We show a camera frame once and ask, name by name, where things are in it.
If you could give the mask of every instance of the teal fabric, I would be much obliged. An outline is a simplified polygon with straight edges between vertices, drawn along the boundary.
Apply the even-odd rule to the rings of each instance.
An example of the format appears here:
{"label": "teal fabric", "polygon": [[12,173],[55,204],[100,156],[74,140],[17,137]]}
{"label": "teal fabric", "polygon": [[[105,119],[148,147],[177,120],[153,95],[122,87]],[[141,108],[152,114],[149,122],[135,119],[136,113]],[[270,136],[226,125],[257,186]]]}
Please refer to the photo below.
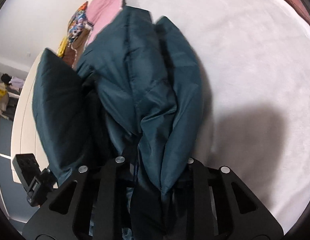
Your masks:
{"label": "teal fabric", "polygon": [[199,65],[166,17],[124,7],[81,56],[77,73],[97,77],[107,127],[121,154],[141,135],[138,152],[151,183],[165,197],[191,155],[201,120]]}
{"label": "teal fabric", "polygon": [[94,143],[81,78],[49,49],[38,65],[32,108],[50,169],[62,184],[91,162]]}
{"label": "teal fabric", "polygon": [[[168,18],[153,24],[148,11],[124,6],[76,72],[46,49],[33,114],[59,184],[80,165],[103,165],[138,143],[135,186],[127,192],[134,239],[169,233],[168,211],[181,209],[174,184],[194,147],[202,91],[196,56]],[[132,237],[130,229],[123,237]]]}

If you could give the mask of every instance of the silver bolt head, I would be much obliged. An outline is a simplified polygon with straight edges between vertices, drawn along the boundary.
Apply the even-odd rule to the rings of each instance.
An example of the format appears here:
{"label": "silver bolt head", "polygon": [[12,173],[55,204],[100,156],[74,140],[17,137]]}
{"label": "silver bolt head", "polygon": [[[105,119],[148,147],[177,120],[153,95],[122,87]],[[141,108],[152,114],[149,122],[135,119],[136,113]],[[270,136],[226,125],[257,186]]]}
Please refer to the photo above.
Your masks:
{"label": "silver bolt head", "polygon": [[83,166],[80,166],[78,168],[78,171],[79,171],[79,173],[84,173],[84,172],[88,171],[88,168],[87,168],[87,166],[83,165]]}
{"label": "silver bolt head", "polygon": [[194,162],[193,158],[189,158],[188,161],[187,161],[188,164],[192,164],[193,162]]}
{"label": "silver bolt head", "polygon": [[125,161],[125,158],[123,156],[118,156],[118,157],[116,157],[115,161],[117,163],[123,163]]}
{"label": "silver bolt head", "polygon": [[230,170],[229,167],[224,166],[224,167],[221,168],[221,172],[222,172],[222,173],[229,173],[230,171],[231,171],[231,170]]}

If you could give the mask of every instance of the person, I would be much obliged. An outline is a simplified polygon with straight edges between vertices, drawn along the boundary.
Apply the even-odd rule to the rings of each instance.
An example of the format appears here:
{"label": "person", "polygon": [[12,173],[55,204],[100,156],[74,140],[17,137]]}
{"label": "person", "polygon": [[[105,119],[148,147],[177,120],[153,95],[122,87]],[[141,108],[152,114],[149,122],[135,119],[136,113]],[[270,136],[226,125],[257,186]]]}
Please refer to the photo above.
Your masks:
{"label": "person", "polygon": [[3,74],[1,80],[5,85],[9,86],[13,90],[16,90],[17,92],[23,88],[25,83],[23,79],[11,77],[8,74]]}

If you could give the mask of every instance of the white bed sheet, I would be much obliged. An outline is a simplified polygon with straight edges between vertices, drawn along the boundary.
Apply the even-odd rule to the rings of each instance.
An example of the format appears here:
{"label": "white bed sheet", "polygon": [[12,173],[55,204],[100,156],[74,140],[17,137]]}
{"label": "white bed sheet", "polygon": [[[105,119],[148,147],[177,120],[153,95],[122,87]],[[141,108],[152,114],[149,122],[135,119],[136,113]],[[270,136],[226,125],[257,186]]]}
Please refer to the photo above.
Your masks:
{"label": "white bed sheet", "polygon": [[284,0],[127,0],[169,17],[203,66],[194,156],[229,166],[287,232],[310,200],[310,27]]}

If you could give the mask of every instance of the white wall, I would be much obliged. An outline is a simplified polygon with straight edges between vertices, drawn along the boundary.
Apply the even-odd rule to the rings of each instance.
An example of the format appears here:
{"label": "white wall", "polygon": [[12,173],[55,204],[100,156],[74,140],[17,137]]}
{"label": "white wall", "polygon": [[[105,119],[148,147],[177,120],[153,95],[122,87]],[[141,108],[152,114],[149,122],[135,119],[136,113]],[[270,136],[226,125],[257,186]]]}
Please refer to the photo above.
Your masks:
{"label": "white wall", "polygon": [[57,50],[85,1],[7,0],[0,10],[0,72],[23,75],[44,48]]}

